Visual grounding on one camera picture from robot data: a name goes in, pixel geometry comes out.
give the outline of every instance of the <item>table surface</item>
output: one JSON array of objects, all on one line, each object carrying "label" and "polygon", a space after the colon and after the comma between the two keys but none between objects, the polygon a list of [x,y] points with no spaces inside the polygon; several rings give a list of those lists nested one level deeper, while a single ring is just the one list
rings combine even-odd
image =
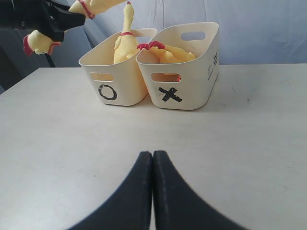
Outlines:
[{"label": "table surface", "polygon": [[166,150],[210,205],[253,230],[307,226],[307,64],[221,66],[206,106],[104,105],[81,68],[0,96],[0,229],[66,229]]}]

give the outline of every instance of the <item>o symbol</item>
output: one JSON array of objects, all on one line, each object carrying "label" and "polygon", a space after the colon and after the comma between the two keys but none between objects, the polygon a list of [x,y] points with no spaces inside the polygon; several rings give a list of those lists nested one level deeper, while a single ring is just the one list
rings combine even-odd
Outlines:
[{"label": "o symbol", "polygon": [[[112,90],[112,92],[113,92],[113,97],[106,97],[106,96],[104,96],[104,95],[102,94],[102,88],[104,88],[104,87],[108,87],[108,88],[110,88],[110,89]],[[106,100],[114,101],[115,99],[117,99],[117,93],[116,93],[115,90],[114,90],[111,86],[109,86],[109,85],[100,85],[100,86],[99,86],[99,89],[98,89],[98,92],[99,92],[100,96],[102,96],[102,97],[105,98]]]}]

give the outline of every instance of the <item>black letter x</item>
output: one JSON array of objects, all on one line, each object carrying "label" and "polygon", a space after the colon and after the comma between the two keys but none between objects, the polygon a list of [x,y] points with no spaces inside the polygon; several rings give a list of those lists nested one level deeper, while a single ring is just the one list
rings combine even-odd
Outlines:
[{"label": "black letter x", "polygon": [[174,94],[174,93],[176,93],[177,90],[173,87],[169,91],[166,91],[165,89],[160,87],[159,91],[162,92],[162,93],[165,93],[165,96],[162,99],[164,102],[167,102],[168,99],[170,99],[170,98],[173,98],[176,102],[182,101],[182,99],[180,97],[178,97]]}]

